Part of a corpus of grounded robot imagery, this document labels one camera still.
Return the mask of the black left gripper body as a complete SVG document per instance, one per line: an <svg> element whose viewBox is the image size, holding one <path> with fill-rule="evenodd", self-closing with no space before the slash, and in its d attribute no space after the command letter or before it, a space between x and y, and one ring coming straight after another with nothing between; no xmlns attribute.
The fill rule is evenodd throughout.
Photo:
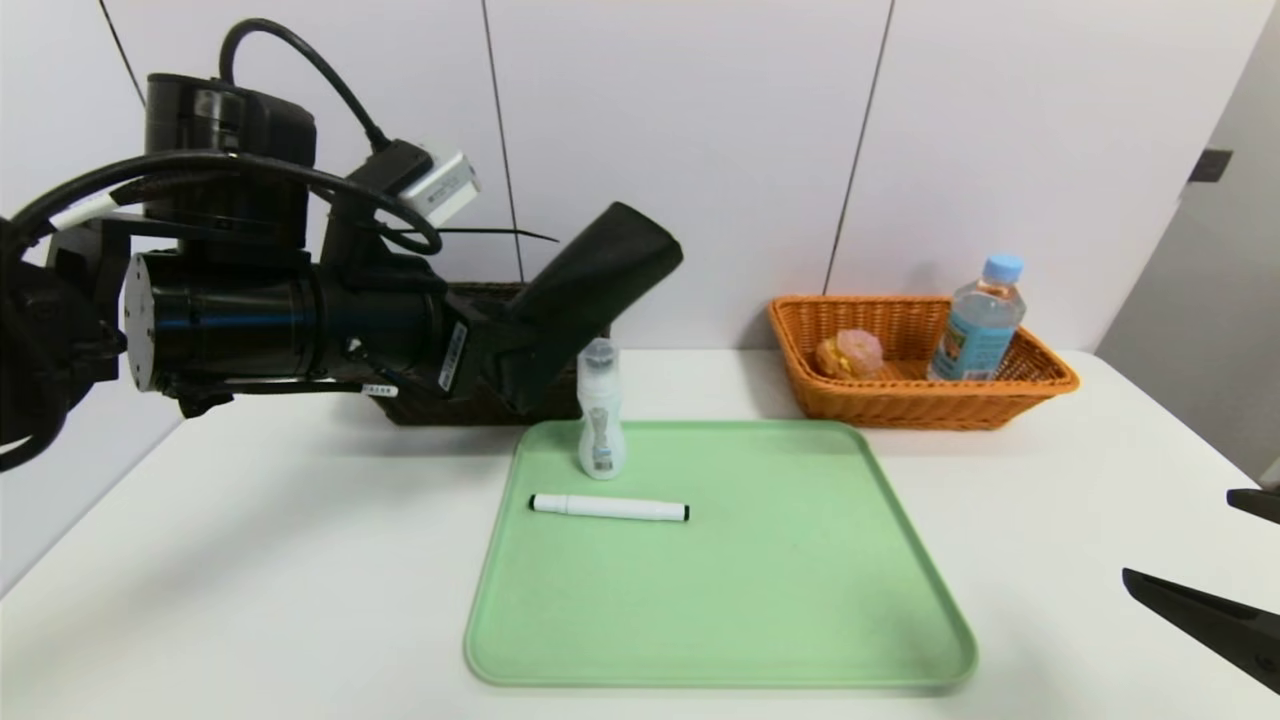
<svg viewBox="0 0 1280 720"><path fill-rule="evenodd" d="M492 328L429 268L317 269L317 392L468 397Z"/></svg>

